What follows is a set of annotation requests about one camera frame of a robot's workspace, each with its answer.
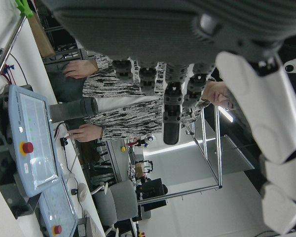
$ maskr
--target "gray office chair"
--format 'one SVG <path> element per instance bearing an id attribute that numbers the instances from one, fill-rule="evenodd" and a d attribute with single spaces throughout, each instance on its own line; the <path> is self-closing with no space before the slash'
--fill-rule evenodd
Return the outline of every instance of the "gray office chair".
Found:
<path id="1" fill-rule="evenodd" d="M 92 196 L 97 203 L 102 225 L 112 226 L 117 221 L 137 216 L 137 198 L 134 186 L 130 180 L 120 182 Z"/>

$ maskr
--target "metal rod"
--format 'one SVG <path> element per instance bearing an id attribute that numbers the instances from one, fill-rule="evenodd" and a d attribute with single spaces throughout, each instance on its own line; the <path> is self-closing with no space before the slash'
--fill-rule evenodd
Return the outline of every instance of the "metal rod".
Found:
<path id="1" fill-rule="evenodd" d="M 182 192 L 174 193 L 174 194 L 168 194 L 168 195 L 163 195 L 163 196 L 158 196 L 158 197 L 151 197 L 151 198 L 147 198 L 144 200 L 139 200 L 139 201 L 137 201 L 137 204 L 141 205 L 141 204 L 146 204 L 146 203 L 152 203 L 155 201 L 161 201 L 161 200 L 165 200 L 165 199 L 169 199 L 169 198 L 180 197 L 180 196 L 187 195 L 187 194 L 193 194 L 193 193 L 198 193 L 198 192 L 211 190 L 211 189 L 218 189 L 218 188 L 219 188 L 219 185 L 212 185 L 212 186 L 207 186 L 207 187 L 203 187 L 203 188 L 182 191 Z"/>
<path id="2" fill-rule="evenodd" d="M 218 165 L 218 185 L 222 186 L 222 148 L 221 148 L 221 130 L 219 122 L 219 110 L 215 106 L 215 132 L 216 132 L 216 151 L 217 151 L 217 165 Z"/>
<path id="3" fill-rule="evenodd" d="M 193 138 L 196 138 L 196 134 L 195 134 L 195 124 L 194 124 L 194 123 L 191 123 L 191 126 L 192 126 L 192 136 L 193 136 Z"/>
<path id="4" fill-rule="evenodd" d="M 203 140 L 204 157 L 206 160 L 208 160 L 204 108 L 202 109 L 202 112 L 201 112 L 201 122 L 202 122 L 202 140 Z"/>
<path id="5" fill-rule="evenodd" d="M 12 35 L 10 36 L 8 42 L 5 45 L 5 48 L 4 48 L 2 55 L 0 57 L 0 75 L 1 75 L 3 68 L 5 66 L 5 63 L 10 55 L 10 52 L 11 52 L 12 47 L 16 41 L 16 38 L 18 37 L 18 35 L 22 29 L 25 19 L 26 19 L 25 15 L 22 15 L 20 17 L 19 21 L 17 22 L 16 26 L 14 27 Z"/>
<path id="6" fill-rule="evenodd" d="M 63 26 L 54 26 L 54 27 L 46 28 L 46 29 L 44 29 L 44 31 L 45 31 L 46 33 L 48 33 L 48 32 L 58 31 L 58 30 L 62 30 L 62 29 L 64 29 Z"/>
<path id="7" fill-rule="evenodd" d="M 232 148 L 232 149 L 236 149 L 240 153 L 240 155 L 243 157 L 243 159 L 249 164 L 249 166 L 252 169 L 255 169 L 255 167 L 251 164 L 251 162 L 247 159 L 247 157 L 242 153 L 242 151 L 239 148 L 241 148 L 241 147 L 248 147 L 248 146 L 252 146 L 252 145 L 256 145 L 256 144 L 253 143 L 253 144 L 248 144 L 248 145 L 245 145 L 245 146 L 238 147 L 238 146 L 236 146 L 236 144 L 233 142 L 233 140 L 228 135 L 225 135 L 224 137 L 226 137 L 229 140 L 229 142 L 232 143 L 232 145 L 234 146 L 234 148 Z"/>
<path id="8" fill-rule="evenodd" d="M 57 60 L 44 62 L 44 65 L 50 65 L 50 64 L 54 64 L 54 63 L 63 63 L 63 62 L 72 61 L 74 59 L 80 59 L 80 56 L 74 56 L 74 57 L 63 58 L 63 59 L 57 59 Z"/>
<path id="9" fill-rule="evenodd" d="M 203 151 L 201 145 L 198 143 L 196 137 L 193 137 L 193 140 L 194 140 L 196 146 L 197 146 L 197 147 L 199 148 L 199 150 L 201 151 L 201 153 L 202 153 L 202 155 L 203 155 L 203 157 L 204 157 L 204 159 L 205 159 L 204 151 Z M 205 159 L 205 161 L 207 162 L 207 164 L 208 164 L 208 166 L 209 166 L 209 168 L 210 168 L 210 171 L 211 171 L 211 173 L 212 173 L 212 175 L 213 175 L 213 178 L 215 179 L 216 183 L 218 184 L 218 177 L 217 177 L 217 175 L 216 175 L 215 172 L 214 172 L 214 169 L 213 169 L 212 164 L 210 163 L 209 159 Z"/>

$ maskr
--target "monitor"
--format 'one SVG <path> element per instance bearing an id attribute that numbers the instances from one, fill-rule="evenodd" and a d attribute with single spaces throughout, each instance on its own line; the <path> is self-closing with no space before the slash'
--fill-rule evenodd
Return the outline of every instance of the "monitor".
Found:
<path id="1" fill-rule="evenodd" d="M 11 85 L 8 115 L 18 174 L 26 195 L 33 197 L 59 178 L 47 98 Z"/>

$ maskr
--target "white desk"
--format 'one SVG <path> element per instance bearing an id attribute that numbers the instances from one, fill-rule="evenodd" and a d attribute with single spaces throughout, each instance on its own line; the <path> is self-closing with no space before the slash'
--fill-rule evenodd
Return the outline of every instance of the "white desk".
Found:
<path id="1" fill-rule="evenodd" d="M 5 44 L 8 41 L 15 24 L 19 19 L 19 11 L 18 9 L 16 9 L 15 6 L 16 4 L 14 0 L 0 0 L 0 48 L 5 47 Z M 19 61 L 27 78 L 27 81 L 33 87 L 34 92 L 46 96 L 50 104 L 55 104 L 56 98 L 49 83 L 45 67 L 43 65 L 35 40 L 32 35 L 31 28 L 27 21 L 25 22 L 20 35 L 17 38 L 17 41 L 12 50 L 12 54 Z M 15 65 L 15 70 L 13 70 L 12 72 L 16 80 L 16 84 L 25 85 L 26 83 L 24 77 L 21 73 L 21 70 L 18 68 L 15 60 L 12 57 L 9 57 L 7 64 Z M 61 126 L 60 128 L 61 130 L 58 136 L 59 138 L 66 135 L 65 128 L 63 126 Z M 56 147 L 58 159 L 63 168 L 63 172 L 65 174 L 68 174 L 69 171 L 66 167 L 65 156 L 60 146 L 59 139 L 56 141 Z M 74 149 L 70 141 L 69 144 L 66 146 L 66 152 L 70 168 L 75 157 Z M 79 183 L 86 184 L 86 180 L 78 160 L 76 160 L 76 163 L 73 166 L 73 173 L 75 174 L 75 177 Z M 76 188 L 76 182 L 74 181 L 74 179 L 70 179 L 68 181 L 68 187 L 69 189 Z M 72 196 L 72 199 L 74 202 L 74 208 L 77 212 L 78 217 L 80 218 L 81 207 L 77 201 L 77 197 Z M 104 237 L 104 231 L 90 193 L 88 193 L 86 200 L 81 204 L 83 209 L 89 212 L 90 216 L 95 221 L 98 229 L 100 230 L 98 236 Z M 42 236 L 35 215 L 23 216 L 15 220 L 0 193 L 0 236 L 13 235 L 18 237 L 22 236 L 22 232 L 26 237 Z"/>

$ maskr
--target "plug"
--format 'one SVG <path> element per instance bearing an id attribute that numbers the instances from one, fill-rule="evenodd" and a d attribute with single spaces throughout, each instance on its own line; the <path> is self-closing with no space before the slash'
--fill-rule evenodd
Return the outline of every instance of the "plug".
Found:
<path id="1" fill-rule="evenodd" d="M 60 138 L 60 145 L 65 148 L 66 145 L 68 145 L 68 141 L 66 137 Z"/>

